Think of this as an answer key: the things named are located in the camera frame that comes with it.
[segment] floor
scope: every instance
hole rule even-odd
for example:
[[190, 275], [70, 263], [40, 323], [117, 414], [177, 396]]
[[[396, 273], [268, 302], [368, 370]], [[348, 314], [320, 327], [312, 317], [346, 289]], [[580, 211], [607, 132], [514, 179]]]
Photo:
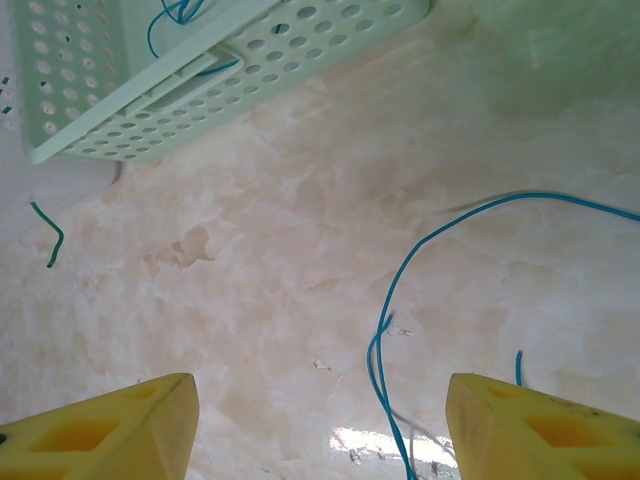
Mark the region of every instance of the floor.
[[[523, 189], [640, 210], [634, 0], [439, 0], [430, 17], [0, 247], [0, 422], [196, 376], [190, 480], [403, 468], [366, 346], [400, 262]], [[384, 337], [394, 406], [446, 440], [473, 371], [640, 419], [640, 229], [551, 201], [415, 258]], [[455, 463], [415, 439], [422, 478]]]

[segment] green wire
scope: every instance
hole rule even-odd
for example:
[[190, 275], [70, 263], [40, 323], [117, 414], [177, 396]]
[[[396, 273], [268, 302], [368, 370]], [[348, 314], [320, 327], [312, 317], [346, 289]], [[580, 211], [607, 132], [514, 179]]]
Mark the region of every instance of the green wire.
[[58, 243], [56, 243], [56, 246], [53, 247], [53, 252], [51, 252], [51, 260], [49, 260], [49, 263], [47, 264], [47, 268], [51, 268], [58, 259], [58, 251], [60, 250], [60, 247], [64, 242], [64, 232], [60, 230], [60, 228], [55, 223], [53, 223], [53, 221], [49, 217], [47, 217], [42, 210], [40, 210], [40, 207], [38, 207], [38, 204], [36, 202], [31, 202], [31, 206], [36, 211], [36, 213], [40, 215], [40, 218], [47, 222], [47, 224], [49, 224], [49, 226], [58, 233]]

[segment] white marble surface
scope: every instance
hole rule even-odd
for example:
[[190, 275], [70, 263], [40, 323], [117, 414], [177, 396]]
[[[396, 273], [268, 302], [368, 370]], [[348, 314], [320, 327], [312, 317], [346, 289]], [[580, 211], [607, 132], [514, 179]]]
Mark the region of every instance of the white marble surface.
[[[52, 270], [47, 228], [2, 245], [0, 421], [188, 371], [189, 479], [401, 478], [365, 369], [395, 270], [448, 209], [502, 192], [640, 210], [639, 16], [635, 0], [440, 0], [127, 168], [58, 219]], [[384, 339], [397, 409], [446, 436], [449, 376], [512, 381], [522, 348], [529, 385], [640, 419], [639, 243], [629, 221], [531, 201], [425, 248], [394, 301], [412, 334]], [[446, 458], [418, 446], [434, 477]]]

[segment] marble floor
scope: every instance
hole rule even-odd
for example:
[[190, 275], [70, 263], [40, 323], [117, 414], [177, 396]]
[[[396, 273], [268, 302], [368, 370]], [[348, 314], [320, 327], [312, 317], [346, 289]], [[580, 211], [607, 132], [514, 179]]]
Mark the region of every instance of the marble floor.
[[[190, 480], [387, 479], [365, 351], [452, 211], [523, 189], [640, 210], [634, 0], [432, 14], [0, 246], [0, 422], [192, 372]], [[394, 406], [446, 439], [454, 372], [640, 419], [640, 228], [550, 201], [424, 248], [384, 337]], [[457, 475], [415, 439], [422, 478]]]

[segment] white plastic basket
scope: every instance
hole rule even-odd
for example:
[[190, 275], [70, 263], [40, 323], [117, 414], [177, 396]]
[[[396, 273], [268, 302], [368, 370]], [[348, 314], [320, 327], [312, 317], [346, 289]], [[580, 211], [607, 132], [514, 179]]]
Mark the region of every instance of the white plastic basket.
[[185, 26], [157, 23], [154, 44], [166, 53], [156, 60], [146, 33], [159, 0], [0, 1], [11, 6], [34, 163], [59, 152], [151, 161], [429, 9], [429, 0], [205, 0]]

